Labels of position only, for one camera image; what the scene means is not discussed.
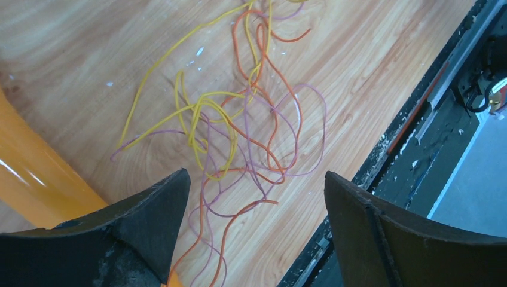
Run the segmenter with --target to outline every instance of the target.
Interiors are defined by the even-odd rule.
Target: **wood grain surface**
[[[0,1],[0,85],[8,100],[108,203],[135,194],[168,174],[188,169],[193,187],[188,211],[198,206],[201,171],[183,136],[157,135],[109,160],[120,138],[135,91],[147,69],[191,29],[238,6],[235,1],[183,0],[22,0]],[[293,85],[310,83],[325,96],[328,123],[324,159],[305,177],[273,189],[279,206],[258,206],[241,216],[227,237],[225,286],[275,286],[326,215],[324,174],[333,170],[352,178],[398,113],[421,77],[454,32],[473,0],[309,0],[293,19],[274,22],[280,35],[301,41],[275,41],[270,56]],[[276,0],[274,12],[291,13],[297,4]],[[155,70],[141,95],[128,138],[175,110],[173,81],[186,73],[192,99],[206,91],[241,90],[227,17],[205,28]],[[243,66],[253,67],[241,39]],[[199,49],[204,47],[201,55]],[[273,72],[264,87],[280,100],[286,88]],[[299,93],[304,112],[300,160],[293,172],[309,170],[322,146],[323,105],[309,91]],[[240,104],[232,104],[232,111]],[[293,103],[284,113],[297,119]],[[248,115],[251,133],[266,142],[272,120],[260,106]],[[173,120],[164,128],[178,127]],[[277,136],[277,155],[293,152],[288,129]],[[213,142],[224,154],[226,141]],[[260,151],[255,158],[265,159]],[[232,181],[237,175],[228,176]],[[210,185],[210,198],[216,185]],[[216,210],[235,213],[258,200],[250,178],[242,179],[217,202]],[[1,231],[30,228],[23,218],[0,205]],[[198,216],[190,219],[198,223]],[[210,216],[219,246],[228,220]],[[195,241],[182,224],[175,259]],[[199,244],[177,269],[190,286],[209,256]],[[218,256],[195,281],[207,286]],[[219,282],[224,276],[222,269]]]

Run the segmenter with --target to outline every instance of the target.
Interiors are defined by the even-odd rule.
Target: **purple wire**
[[[324,104],[325,104],[325,100],[324,100],[324,97],[322,96],[322,94],[320,92],[318,92],[318,90],[314,87],[312,87],[311,85],[308,85],[308,84],[299,84],[297,86],[295,86],[295,88],[298,88],[298,87],[307,87],[307,88],[310,88],[312,89],[315,93],[317,93],[320,98],[323,100]],[[247,139],[247,146],[248,146],[248,154],[249,154],[249,160],[246,159],[246,156],[245,156],[245,153],[243,152],[243,150],[241,149],[241,147],[238,145],[239,147],[239,150],[241,151],[242,155],[243,155],[243,158],[245,159],[245,162],[246,163],[246,170],[249,171],[249,173],[251,174],[251,177],[252,179],[254,180],[254,182],[256,182],[257,186],[261,189],[262,191],[262,199],[266,199],[267,196],[270,194],[270,192],[272,191],[272,189],[274,188],[274,186],[280,182],[284,175],[282,175],[278,180],[276,180],[273,184],[271,184],[271,187],[268,189],[267,192],[265,192],[259,182],[259,179],[257,177],[257,174],[255,172],[255,167],[259,167],[261,169],[265,169],[265,170],[268,170],[268,171],[271,171],[273,172],[272,170],[266,168],[266,167],[263,167],[262,165],[260,164],[256,164],[254,163],[253,159],[252,159],[252,148],[251,148],[251,142],[249,140],[249,132],[248,132],[248,118],[246,116],[247,114],[247,111],[248,111],[248,95],[251,94],[250,91],[248,91],[246,93],[246,96],[245,96],[245,112],[244,112],[244,120],[245,120],[245,134],[246,134],[246,139]],[[288,97],[289,94],[287,94],[281,101],[280,103],[276,106],[276,107],[273,107],[271,104],[269,104],[268,102],[266,102],[264,99],[256,96],[256,95],[251,95],[254,99],[256,99],[257,101],[259,101],[261,104],[269,107],[272,111],[276,112],[277,114],[279,114],[282,119],[287,123],[287,125],[289,126],[294,138],[296,139],[296,133],[295,133],[295,130],[293,128],[293,126],[290,124],[289,120],[278,110],[278,107],[280,106],[280,104]],[[216,130],[218,133],[222,134],[223,136],[226,136],[227,138],[228,137],[228,134],[226,134],[226,132],[223,132],[222,130],[216,128],[214,126],[214,124],[212,124],[210,121],[209,121],[209,118],[205,115],[205,114],[202,114],[204,116],[204,118],[206,119],[205,122],[208,123],[207,125],[207,142],[210,143],[210,128],[213,128],[214,130]],[[325,122],[326,122],[326,117],[327,117],[327,106],[325,105],[325,113],[324,113],[324,129],[323,129],[323,148],[321,150],[321,156],[320,156],[320,159],[318,161],[318,163],[315,165],[315,167],[307,172],[307,173],[303,173],[303,174],[300,174],[300,175],[290,175],[288,173],[288,170],[289,169],[286,169],[286,172],[285,172],[285,176],[303,176],[303,175],[307,175],[311,172],[313,172],[317,167],[318,165],[320,164],[320,162],[322,161],[322,158],[323,158],[323,150],[324,150],[324,142],[325,142]],[[157,135],[157,134],[160,134],[160,133],[179,133],[179,134],[182,134],[184,135],[185,133],[180,131],[180,130],[161,130],[161,131],[157,131],[157,132],[152,132],[150,133],[148,136],[153,136],[153,135]],[[135,139],[137,139],[139,136],[136,136],[134,139],[126,142],[124,145],[122,145],[118,150],[116,150],[113,155],[111,155],[111,161],[114,161],[114,157],[120,152],[122,151],[128,144],[132,143],[133,141],[135,141]],[[200,140],[197,140],[199,142],[199,144],[201,144],[204,148],[206,148],[206,145],[200,141]],[[291,162],[291,165],[294,164],[295,160],[297,159],[297,140],[296,140],[296,143],[295,143],[295,152],[294,152],[294,158]],[[218,255],[219,255],[219,259],[223,260],[224,262],[224,279],[222,281],[222,287],[223,285],[225,284],[225,279],[227,277],[227,262],[225,260],[225,258],[223,257],[223,255],[220,253],[219,250],[217,250],[216,247],[214,247],[214,244],[213,244],[213,231],[212,231],[212,228],[211,228],[211,223],[209,221],[209,212],[212,212],[213,214],[217,215],[217,216],[220,216],[220,217],[227,217],[227,218],[230,218],[230,217],[233,217],[234,215],[221,215],[217,212],[215,212],[212,208],[211,208],[211,205],[214,204],[216,201],[218,201],[219,197],[225,193],[227,190],[229,190],[230,188],[232,188],[236,183],[238,183],[239,180],[242,179],[242,177],[245,175],[245,173],[247,171],[244,171],[242,173],[242,175],[235,181],[233,182],[231,185],[229,185],[226,189],[222,189],[221,186],[220,186],[220,181],[218,182],[219,184],[219,193],[217,196],[215,196],[215,198],[210,202],[210,203],[207,203],[206,202],[206,198],[204,197],[204,182],[206,180],[206,171],[207,171],[207,167],[209,165],[209,162],[212,162],[214,168],[215,168],[215,173],[218,172],[218,168],[217,168],[217,165],[216,165],[216,162],[214,161],[213,157],[210,155],[210,153],[208,152],[207,153],[207,157],[206,157],[206,163],[204,165],[204,171],[203,171],[203,178],[202,178],[202,182],[201,182],[201,193],[202,193],[202,196],[203,196],[203,200],[204,200],[204,205],[207,207],[207,210],[206,210],[206,214],[205,214],[205,217],[206,217],[206,225],[208,226],[208,229],[210,230],[210,243],[205,240],[205,239],[202,239],[201,238],[201,241],[204,242],[206,245],[208,245],[210,248],[211,248],[211,252],[210,252],[210,255],[208,256],[208,260],[206,262],[206,265],[203,267],[203,269],[201,270],[201,272],[199,272],[198,275],[196,275],[196,277],[192,280],[191,282],[191,285],[190,286],[193,286],[194,282],[197,280],[197,278],[205,271],[205,269],[208,267],[209,263],[210,263],[210,260],[211,260],[211,256],[213,254],[213,252],[216,252]],[[255,208],[255,206],[252,206],[250,209],[246,210],[246,212],[252,210],[253,208]],[[199,207],[195,208],[190,214],[189,214],[189,218],[188,218],[188,223],[189,223],[189,226],[191,228],[191,230],[193,231],[193,233],[198,236],[198,232],[196,231],[196,229],[193,227],[190,219],[193,215],[194,212],[196,212],[197,210],[199,209]]]
[[[328,116],[328,106],[326,104],[326,100],[324,98],[324,96],[322,95],[321,92],[319,92],[317,90],[317,88],[313,87],[312,85],[309,85],[309,84],[299,84],[299,85],[296,85],[294,87],[294,90],[300,88],[300,87],[305,87],[305,88],[309,88],[310,90],[313,90],[319,97],[320,99],[322,100],[322,102],[324,103],[324,123],[323,123],[323,129],[322,129],[322,148],[320,149],[320,157],[319,157],[319,161],[317,162],[317,164],[315,164],[315,166],[308,172],[306,173],[300,173],[300,174],[290,174],[288,172],[285,172],[285,175],[286,176],[289,176],[289,177],[297,177],[297,176],[305,176],[305,175],[309,175],[311,174],[312,172],[314,172],[317,167],[320,165],[320,163],[322,162],[322,159],[324,158],[324,149],[325,149],[325,143],[326,143],[326,122],[327,122],[327,116]],[[282,102],[290,95],[290,93],[287,93],[285,95],[285,97],[282,98],[282,100],[280,101],[280,103],[278,103],[278,105],[276,105],[276,107],[273,109],[274,111],[275,110],[278,110],[278,107],[282,104]],[[256,167],[259,167],[260,169],[264,169],[264,170],[270,170],[268,169],[267,167],[263,166],[263,165],[260,165],[260,164],[255,164]]]

